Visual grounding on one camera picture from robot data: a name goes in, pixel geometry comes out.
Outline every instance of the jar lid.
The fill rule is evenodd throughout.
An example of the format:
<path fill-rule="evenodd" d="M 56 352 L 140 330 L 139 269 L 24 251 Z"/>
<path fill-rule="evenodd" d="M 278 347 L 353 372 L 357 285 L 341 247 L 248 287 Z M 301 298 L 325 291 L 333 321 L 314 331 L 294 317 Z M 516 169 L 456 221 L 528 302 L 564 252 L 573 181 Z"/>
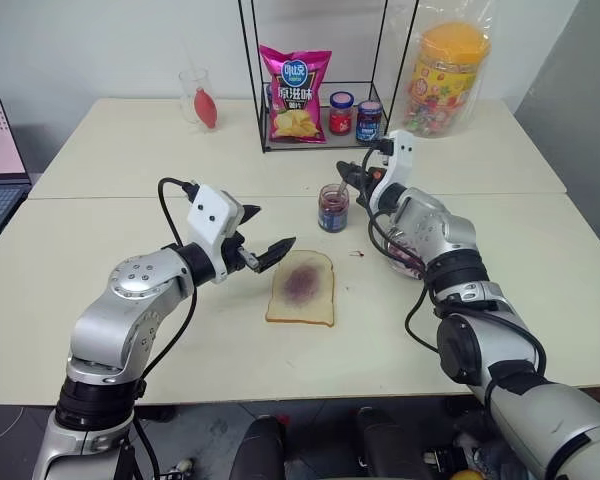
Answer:
<path fill-rule="evenodd" d="M 422 35 L 422 52 L 446 63 L 477 65 L 490 49 L 486 35 L 468 23 L 443 23 Z"/>
<path fill-rule="evenodd" d="M 358 105 L 358 112 L 366 115 L 382 113 L 382 104 L 380 102 L 374 102 L 373 100 L 366 100 Z"/>
<path fill-rule="evenodd" d="M 353 105 L 353 95 L 349 92 L 335 92 L 329 97 L 329 103 L 335 108 L 349 108 Z"/>

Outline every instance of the white table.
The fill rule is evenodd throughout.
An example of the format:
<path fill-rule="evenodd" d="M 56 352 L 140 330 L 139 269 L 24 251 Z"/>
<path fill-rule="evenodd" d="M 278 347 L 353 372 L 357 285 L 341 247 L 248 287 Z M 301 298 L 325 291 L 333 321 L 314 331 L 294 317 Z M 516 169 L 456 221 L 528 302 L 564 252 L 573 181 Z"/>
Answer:
<path fill-rule="evenodd" d="M 196 133 L 176 100 L 101 99 L 31 198 L 154 197 L 164 176 L 241 196 L 314 196 L 339 181 L 338 160 L 364 150 L 262 154 L 253 103 L 220 101 L 220 127 Z M 500 101 L 480 101 L 467 131 L 417 140 L 413 185 L 432 194 L 564 193 L 565 187 Z M 177 190 L 167 189 L 167 195 Z"/>
<path fill-rule="evenodd" d="M 600 385 L 600 242 L 573 204 L 556 194 L 440 198 L 475 223 L 491 278 L 546 347 L 549 378 Z M 148 378 L 143 402 L 466 391 L 404 333 L 420 283 L 372 249 L 362 209 L 352 207 L 349 227 L 333 235 L 318 228 L 314 198 L 248 201 L 263 207 L 241 228 L 252 251 L 297 234 L 296 248 L 332 259 L 335 327 L 266 323 L 272 271 L 205 285 L 194 323 Z M 182 229 L 187 204 L 171 203 Z M 26 202 L 0 238 L 0 404 L 55 403 L 73 324 L 111 268 L 170 241 L 155 199 Z M 186 309 L 165 320 L 154 353 Z M 427 305 L 413 327 L 434 339 L 437 323 Z"/>

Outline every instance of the pink chip bag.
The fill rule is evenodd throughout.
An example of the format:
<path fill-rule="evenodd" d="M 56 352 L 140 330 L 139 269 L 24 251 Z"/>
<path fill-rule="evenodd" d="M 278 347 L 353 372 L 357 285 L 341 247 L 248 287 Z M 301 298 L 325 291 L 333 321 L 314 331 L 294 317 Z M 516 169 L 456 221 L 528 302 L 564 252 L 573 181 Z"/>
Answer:
<path fill-rule="evenodd" d="M 322 83 L 330 51 L 280 53 L 260 45 L 260 55 L 271 74 L 270 140 L 325 143 L 320 125 Z"/>

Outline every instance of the jam stain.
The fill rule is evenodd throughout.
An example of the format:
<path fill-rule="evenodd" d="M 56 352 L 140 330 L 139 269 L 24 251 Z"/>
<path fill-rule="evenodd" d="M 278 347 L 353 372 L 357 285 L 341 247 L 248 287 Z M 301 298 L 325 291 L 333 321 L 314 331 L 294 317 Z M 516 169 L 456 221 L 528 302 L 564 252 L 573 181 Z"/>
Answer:
<path fill-rule="evenodd" d="M 299 306 L 309 303 L 320 287 L 318 268 L 311 265 L 300 265 L 291 272 L 282 288 L 284 299 Z"/>

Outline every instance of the orange jar lid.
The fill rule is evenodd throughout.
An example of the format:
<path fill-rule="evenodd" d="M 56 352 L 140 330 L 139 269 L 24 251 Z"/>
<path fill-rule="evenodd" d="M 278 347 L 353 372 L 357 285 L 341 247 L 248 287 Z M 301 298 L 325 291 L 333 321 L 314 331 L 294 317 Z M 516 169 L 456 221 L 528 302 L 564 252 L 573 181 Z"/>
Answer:
<path fill-rule="evenodd" d="M 477 28 L 463 22 L 443 23 L 422 36 L 422 52 L 445 63 L 478 64 L 490 49 L 489 39 Z"/>

